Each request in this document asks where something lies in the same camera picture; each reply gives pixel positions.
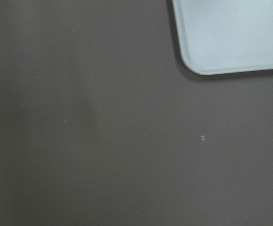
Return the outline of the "cream rabbit tray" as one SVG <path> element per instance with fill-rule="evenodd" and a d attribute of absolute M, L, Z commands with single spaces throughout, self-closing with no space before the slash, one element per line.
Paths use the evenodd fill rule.
<path fill-rule="evenodd" d="M 174 0 L 179 50 L 199 75 L 273 70 L 273 0 Z"/>

